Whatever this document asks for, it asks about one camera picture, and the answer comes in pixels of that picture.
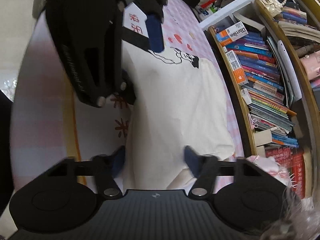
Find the cream t-shirt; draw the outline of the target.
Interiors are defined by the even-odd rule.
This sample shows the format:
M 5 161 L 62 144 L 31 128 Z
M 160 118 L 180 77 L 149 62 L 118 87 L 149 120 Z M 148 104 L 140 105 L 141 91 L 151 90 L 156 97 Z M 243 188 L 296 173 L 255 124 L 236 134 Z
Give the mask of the cream t-shirt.
M 193 182 L 185 146 L 220 160 L 234 154 L 225 86 L 211 61 L 170 47 L 144 51 L 128 42 L 123 58 L 136 95 L 124 189 L 181 189 Z

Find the pink white bunny plush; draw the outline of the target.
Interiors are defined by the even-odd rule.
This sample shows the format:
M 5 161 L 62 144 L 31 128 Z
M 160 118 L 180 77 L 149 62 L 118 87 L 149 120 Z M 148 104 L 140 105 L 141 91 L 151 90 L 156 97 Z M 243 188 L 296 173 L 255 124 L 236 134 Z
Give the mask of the pink white bunny plush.
M 287 168 L 277 163 L 274 157 L 265 158 L 259 155 L 252 155 L 246 158 L 246 160 L 253 163 L 257 167 L 259 167 L 260 169 L 262 169 L 263 171 L 271 175 L 273 178 L 276 178 L 285 186 L 287 187 L 292 186 L 291 177 Z

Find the pink checkered desk mat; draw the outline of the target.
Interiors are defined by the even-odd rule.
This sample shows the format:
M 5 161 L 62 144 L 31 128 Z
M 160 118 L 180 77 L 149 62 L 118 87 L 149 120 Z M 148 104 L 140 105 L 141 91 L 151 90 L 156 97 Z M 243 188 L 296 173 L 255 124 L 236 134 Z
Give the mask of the pink checkered desk mat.
M 122 28 L 129 4 L 118 1 L 123 13 L 121 27 L 121 72 L 124 68 Z M 18 76 L 10 128 L 11 163 L 15 187 L 22 188 L 64 158 L 88 161 L 96 155 L 111 155 L 127 144 L 134 105 L 121 97 L 119 89 L 101 108 L 82 103 L 62 66 L 46 21 L 46 6 L 36 22 Z M 235 146 L 234 161 L 244 155 L 240 131 L 227 86 L 210 45 L 190 10 L 176 0 L 163 7 L 165 48 L 176 48 L 208 59 L 225 86 L 227 128 Z M 117 176 L 121 191 L 123 171 Z

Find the row of colourful books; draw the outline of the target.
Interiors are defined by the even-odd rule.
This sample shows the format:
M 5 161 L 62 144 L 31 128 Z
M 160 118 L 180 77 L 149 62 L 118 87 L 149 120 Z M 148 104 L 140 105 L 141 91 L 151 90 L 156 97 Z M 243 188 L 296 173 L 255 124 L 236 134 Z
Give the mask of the row of colourful books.
M 293 191 L 305 198 L 304 151 L 294 132 L 297 114 L 290 108 L 294 96 L 287 90 L 284 66 L 273 39 L 248 31 L 243 38 L 221 47 L 225 56 L 231 50 L 236 53 L 248 79 L 248 84 L 239 87 L 240 91 L 247 88 L 252 99 L 247 108 L 253 134 L 266 129 L 272 132 L 272 142 L 258 147 L 261 155 L 274 157 L 287 168 Z

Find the small white box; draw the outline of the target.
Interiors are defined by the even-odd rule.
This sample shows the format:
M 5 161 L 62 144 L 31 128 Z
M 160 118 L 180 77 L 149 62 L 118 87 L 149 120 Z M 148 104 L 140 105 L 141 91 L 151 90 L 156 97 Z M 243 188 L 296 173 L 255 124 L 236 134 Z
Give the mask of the small white box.
M 249 91 L 247 88 L 243 88 L 241 91 L 241 96 L 242 96 L 242 99 L 244 100 L 244 102 L 246 103 L 246 105 L 250 105 L 252 103 L 252 99 L 251 99 L 251 96 L 249 94 Z

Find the white orange usmile box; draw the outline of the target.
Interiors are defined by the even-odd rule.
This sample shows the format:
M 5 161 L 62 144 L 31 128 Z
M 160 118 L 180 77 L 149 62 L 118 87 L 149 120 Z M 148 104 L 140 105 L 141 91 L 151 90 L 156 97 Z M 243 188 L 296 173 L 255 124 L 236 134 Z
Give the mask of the white orange usmile box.
M 234 41 L 243 38 L 248 35 L 248 31 L 244 24 L 240 21 L 229 28 L 216 34 L 216 39 L 221 46 L 226 46 Z

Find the flat white orange box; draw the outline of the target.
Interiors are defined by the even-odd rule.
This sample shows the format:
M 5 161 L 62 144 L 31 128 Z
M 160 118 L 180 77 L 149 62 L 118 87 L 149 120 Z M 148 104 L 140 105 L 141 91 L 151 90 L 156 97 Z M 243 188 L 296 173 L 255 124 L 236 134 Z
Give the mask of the flat white orange box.
M 226 57 L 231 67 L 232 73 L 235 77 L 236 83 L 240 86 L 248 84 L 248 79 L 246 77 L 245 71 L 236 53 L 233 50 L 231 50 L 226 53 Z

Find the white tablet device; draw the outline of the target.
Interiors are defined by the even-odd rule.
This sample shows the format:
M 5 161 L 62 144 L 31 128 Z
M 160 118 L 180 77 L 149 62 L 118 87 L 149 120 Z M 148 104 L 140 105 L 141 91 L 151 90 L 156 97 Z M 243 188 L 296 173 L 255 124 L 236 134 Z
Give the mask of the white tablet device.
M 294 96 L 294 102 L 300 100 L 302 98 L 302 92 L 299 86 L 299 82 L 296 76 L 296 72 L 294 70 L 293 64 L 291 62 L 291 59 L 287 53 L 287 50 L 282 42 L 282 40 L 279 40 L 277 42 L 278 52 L 280 54 L 280 57 L 284 63 L 285 72 L 287 73 L 287 76 L 289 78 L 289 84 L 291 85 L 293 96 Z

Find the wooden bookshelf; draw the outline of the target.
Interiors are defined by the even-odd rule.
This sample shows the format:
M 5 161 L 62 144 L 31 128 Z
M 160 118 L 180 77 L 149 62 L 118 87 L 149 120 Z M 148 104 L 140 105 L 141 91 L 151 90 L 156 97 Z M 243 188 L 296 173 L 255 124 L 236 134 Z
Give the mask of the wooden bookshelf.
M 307 66 L 319 65 L 319 24 L 300 0 L 210 0 L 196 6 L 235 110 L 245 156 L 259 150 L 319 200 L 319 107 Z

